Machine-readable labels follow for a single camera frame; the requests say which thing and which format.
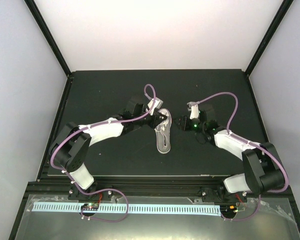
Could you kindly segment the grey canvas sneaker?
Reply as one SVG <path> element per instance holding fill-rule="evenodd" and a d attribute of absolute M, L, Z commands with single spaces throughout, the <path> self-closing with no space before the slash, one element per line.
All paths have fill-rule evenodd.
<path fill-rule="evenodd" d="M 159 112 L 167 112 L 168 113 L 168 117 L 167 118 L 172 118 L 171 113 L 169 112 L 168 109 L 166 108 L 162 108 L 159 110 Z M 161 133 L 161 132 L 156 132 L 156 147 L 157 150 L 161 153 L 161 154 L 167 154 L 170 150 L 171 150 L 171 139 L 170 139 L 170 134 L 169 133 Z"/>

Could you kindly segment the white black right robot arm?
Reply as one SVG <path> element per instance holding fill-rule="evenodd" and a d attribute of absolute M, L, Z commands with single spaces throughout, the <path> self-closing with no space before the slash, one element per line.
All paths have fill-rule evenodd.
<path fill-rule="evenodd" d="M 243 173 L 225 178 L 223 185 L 218 187 L 220 200 L 228 202 L 239 192 L 261 195 L 264 192 L 284 192 L 288 188 L 287 172 L 273 144 L 245 139 L 219 125 L 204 111 L 199 111 L 197 118 L 190 115 L 179 117 L 177 126 L 183 131 L 202 135 L 206 142 L 242 161 Z"/>

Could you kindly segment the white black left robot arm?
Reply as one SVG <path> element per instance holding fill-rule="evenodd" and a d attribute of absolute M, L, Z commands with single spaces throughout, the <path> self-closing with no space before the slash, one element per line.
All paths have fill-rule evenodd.
<path fill-rule="evenodd" d="M 89 148 L 101 141 L 124 136 L 143 126 L 154 129 L 159 153 L 171 150 L 170 129 L 172 116 L 162 108 L 163 101 L 152 98 L 148 104 L 131 98 L 118 114 L 93 124 L 67 123 L 49 149 L 50 164 L 67 174 L 79 187 L 79 193 L 87 200 L 98 192 L 94 177 L 85 165 Z"/>

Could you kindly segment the right controller circuit board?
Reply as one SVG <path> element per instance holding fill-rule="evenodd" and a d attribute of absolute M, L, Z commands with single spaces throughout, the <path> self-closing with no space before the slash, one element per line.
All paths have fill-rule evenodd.
<path fill-rule="evenodd" d="M 245 205 L 229 205 L 225 208 L 224 212 L 226 214 L 236 214 L 246 210 Z"/>

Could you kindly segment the controller circuit board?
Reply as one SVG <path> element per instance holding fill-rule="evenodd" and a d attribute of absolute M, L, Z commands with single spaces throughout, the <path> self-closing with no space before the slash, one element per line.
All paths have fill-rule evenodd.
<path fill-rule="evenodd" d="M 229 205 L 225 208 L 224 212 L 226 214 L 236 214 L 246 210 L 245 205 Z"/>
<path fill-rule="evenodd" d="M 80 209 L 82 211 L 97 211 L 98 208 L 99 208 L 98 203 L 84 203 Z"/>

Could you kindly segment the left controller circuit board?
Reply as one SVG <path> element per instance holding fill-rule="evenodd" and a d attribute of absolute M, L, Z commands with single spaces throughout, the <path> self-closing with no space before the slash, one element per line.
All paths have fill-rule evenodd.
<path fill-rule="evenodd" d="M 82 211 L 97 211 L 98 208 L 99 208 L 98 203 L 84 203 L 80 209 Z"/>

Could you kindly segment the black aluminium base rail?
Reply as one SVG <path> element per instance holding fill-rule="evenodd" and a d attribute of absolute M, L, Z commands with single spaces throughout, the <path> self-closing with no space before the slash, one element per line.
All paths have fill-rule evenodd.
<path fill-rule="evenodd" d="M 80 192 L 65 176 L 47 176 L 29 182 L 25 196 L 65 195 L 80 202 L 108 201 L 111 197 L 189 197 L 199 198 L 208 203 L 245 203 L 252 193 L 227 193 L 220 177 L 208 176 L 104 176 Z"/>

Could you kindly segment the black left frame post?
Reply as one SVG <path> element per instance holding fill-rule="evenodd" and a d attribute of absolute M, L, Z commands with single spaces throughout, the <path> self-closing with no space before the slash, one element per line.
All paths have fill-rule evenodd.
<path fill-rule="evenodd" d="M 68 77 L 71 75 L 71 70 L 66 63 L 65 58 L 62 55 L 60 48 L 58 47 L 44 17 L 42 16 L 36 2 L 34 0 L 24 0 L 26 6 L 28 7 L 30 13 L 32 14 L 35 22 L 37 23 L 40 31 L 42 32 L 45 40 L 47 41 L 49 47 L 51 48 L 54 56 L 56 57 L 59 65 L 61 66 L 64 74 Z"/>

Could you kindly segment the black frame post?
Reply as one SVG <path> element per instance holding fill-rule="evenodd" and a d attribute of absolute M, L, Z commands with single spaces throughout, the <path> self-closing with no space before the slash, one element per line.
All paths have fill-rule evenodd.
<path fill-rule="evenodd" d="M 61 66 L 64 74 L 68 77 L 71 75 L 71 70 L 66 63 L 65 58 L 62 55 L 60 48 L 58 47 L 44 17 L 42 16 L 36 2 L 34 0 L 24 0 L 26 6 L 28 7 L 30 13 L 32 14 L 35 22 L 37 23 L 40 31 L 42 32 L 45 40 L 47 41 L 49 47 L 51 48 L 54 56 L 56 57 L 59 65 Z"/>
<path fill-rule="evenodd" d="M 250 60 L 246 70 L 245 75 L 250 77 L 253 70 L 257 66 L 260 58 L 262 57 L 263 53 L 265 52 L 267 46 L 269 45 L 271 39 L 273 38 L 274 34 L 276 33 L 278 27 L 280 26 L 281 22 L 283 21 L 284 17 L 286 16 L 287 12 L 289 11 L 291 5 L 293 4 L 294 0 L 283 0 L 280 4 L 276 14 L 274 15 L 269 27 L 267 28 L 260 44 L 258 45 L 252 59 Z"/>

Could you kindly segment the black right frame post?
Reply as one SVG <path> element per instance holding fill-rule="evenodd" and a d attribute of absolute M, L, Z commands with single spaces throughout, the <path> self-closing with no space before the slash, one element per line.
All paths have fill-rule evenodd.
<path fill-rule="evenodd" d="M 267 28 L 260 44 L 258 45 L 252 59 L 250 60 L 246 70 L 245 75 L 250 77 L 253 70 L 257 66 L 260 58 L 262 57 L 263 53 L 265 52 L 267 46 L 269 45 L 271 39 L 273 38 L 274 34 L 276 33 L 278 27 L 280 26 L 281 22 L 283 21 L 284 17 L 286 16 L 287 12 L 289 11 L 291 5 L 293 4 L 294 0 L 283 0 L 280 4 L 276 14 L 274 15 L 269 27 Z"/>

